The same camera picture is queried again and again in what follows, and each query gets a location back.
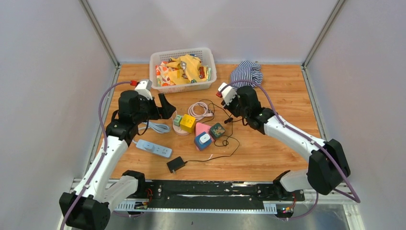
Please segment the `green USB charger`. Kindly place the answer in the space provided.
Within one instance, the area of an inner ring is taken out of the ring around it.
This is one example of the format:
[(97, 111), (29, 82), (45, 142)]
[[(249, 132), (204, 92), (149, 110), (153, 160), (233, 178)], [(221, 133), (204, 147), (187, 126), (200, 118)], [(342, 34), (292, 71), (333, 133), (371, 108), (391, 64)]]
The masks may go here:
[(181, 115), (176, 115), (175, 118), (173, 119), (173, 124), (177, 127), (180, 126), (182, 120), (182, 116)]

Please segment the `yellow cube socket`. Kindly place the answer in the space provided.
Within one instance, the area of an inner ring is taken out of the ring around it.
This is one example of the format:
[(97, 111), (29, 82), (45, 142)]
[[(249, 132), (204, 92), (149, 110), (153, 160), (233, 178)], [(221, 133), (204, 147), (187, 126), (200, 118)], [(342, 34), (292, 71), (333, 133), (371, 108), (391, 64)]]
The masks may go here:
[(195, 117), (193, 117), (191, 115), (188, 115), (188, 114), (185, 114), (182, 117), (181, 121), (180, 121), (180, 128), (183, 131), (186, 131), (188, 133), (192, 133), (194, 131), (194, 128), (195, 128), (195, 123), (196, 123), (196, 118)]

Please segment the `dark green adapter plug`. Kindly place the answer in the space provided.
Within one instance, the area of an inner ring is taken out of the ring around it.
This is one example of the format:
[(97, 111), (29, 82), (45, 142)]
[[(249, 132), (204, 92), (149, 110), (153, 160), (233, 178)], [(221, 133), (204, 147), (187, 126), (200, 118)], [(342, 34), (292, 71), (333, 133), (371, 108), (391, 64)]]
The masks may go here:
[(225, 128), (220, 123), (214, 124), (209, 129), (209, 135), (213, 138), (213, 140), (219, 139), (225, 134), (225, 132)]

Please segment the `pink triangular power strip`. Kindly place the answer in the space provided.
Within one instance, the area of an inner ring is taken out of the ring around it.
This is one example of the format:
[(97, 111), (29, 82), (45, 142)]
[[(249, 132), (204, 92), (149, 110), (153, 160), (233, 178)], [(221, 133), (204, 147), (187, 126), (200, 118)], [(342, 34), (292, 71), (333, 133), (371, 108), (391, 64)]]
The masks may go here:
[(195, 136), (202, 134), (203, 132), (209, 134), (211, 126), (204, 124), (204, 123), (196, 123), (195, 124)]

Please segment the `light blue charger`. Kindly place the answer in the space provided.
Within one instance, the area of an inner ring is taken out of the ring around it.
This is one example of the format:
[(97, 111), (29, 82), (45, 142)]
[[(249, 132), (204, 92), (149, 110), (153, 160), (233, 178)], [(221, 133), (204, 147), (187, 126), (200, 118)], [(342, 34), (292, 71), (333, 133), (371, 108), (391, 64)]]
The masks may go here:
[(150, 143), (150, 142), (146, 142), (146, 143), (144, 144), (144, 148), (145, 148), (146, 150), (148, 150), (148, 151), (153, 151), (153, 150), (154, 150), (154, 144), (153, 144), (153, 143)]

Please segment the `white cube charger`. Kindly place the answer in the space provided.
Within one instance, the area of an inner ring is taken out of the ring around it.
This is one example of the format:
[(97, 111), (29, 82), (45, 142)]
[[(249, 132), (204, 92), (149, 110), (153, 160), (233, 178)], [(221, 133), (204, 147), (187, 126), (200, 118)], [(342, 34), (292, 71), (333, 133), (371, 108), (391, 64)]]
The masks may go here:
[(199, 142), (201, 144), (204, 144), (204, 143), (209, 142), (209, 141), (211, 141), (211, 137), (207, 133), (202, 133), (202, 135), (199, 137)]

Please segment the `black power adapter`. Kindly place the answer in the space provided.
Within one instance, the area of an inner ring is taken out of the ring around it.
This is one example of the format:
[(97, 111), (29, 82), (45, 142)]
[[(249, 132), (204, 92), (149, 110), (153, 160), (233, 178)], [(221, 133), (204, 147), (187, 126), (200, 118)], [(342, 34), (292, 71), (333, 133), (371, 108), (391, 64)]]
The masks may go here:
[(177, 170), (181, 169), (186, 165), (186, 162), (181, 156), (174, 158), (173, 160), (167, 162), (167, 167), (170, 173), (175, 173)]

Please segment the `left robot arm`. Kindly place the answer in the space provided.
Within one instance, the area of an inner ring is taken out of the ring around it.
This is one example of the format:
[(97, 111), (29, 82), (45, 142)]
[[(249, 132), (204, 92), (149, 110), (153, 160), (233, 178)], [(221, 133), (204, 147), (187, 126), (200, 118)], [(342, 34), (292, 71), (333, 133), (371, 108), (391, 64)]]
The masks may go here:
[(165, 95), (158, 95), (157, 106), (149, 90), (127, 90), (120, 94), (118, 110), (108, 126), (102, 125), (103, 142), (94, 162), (73, 192), (63, 193), (59, 204), (65, 226), (81, 230), (103, 230), (116, 207), (132, 195), (141, 198), (147, 185), (143, 173), (128, 170), (118, 182), (107, 188), (107, 183), (118, 161), (127, 151), (138, 126), (150, 120), (169, 119), (176, 111)]

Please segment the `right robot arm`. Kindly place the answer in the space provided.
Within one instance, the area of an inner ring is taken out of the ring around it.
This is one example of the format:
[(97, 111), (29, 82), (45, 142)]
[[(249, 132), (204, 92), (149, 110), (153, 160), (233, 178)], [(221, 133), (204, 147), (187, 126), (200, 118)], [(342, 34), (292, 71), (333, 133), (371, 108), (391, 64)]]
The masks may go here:
[(293, 126), (272, 109), (261, 106), (252, 87), (235, 90), (222, 83), (217, 96), (233, 116), (242, 117), (252, 129), (279, 140), (307, 161), (307, 169), (287, 170), (273, 180), (273, 193), (279, 200), (286, 200), (293, 191), (303, 189), (328, 195), (350, 176), (343, 147), (337, 140), (326, 141)]

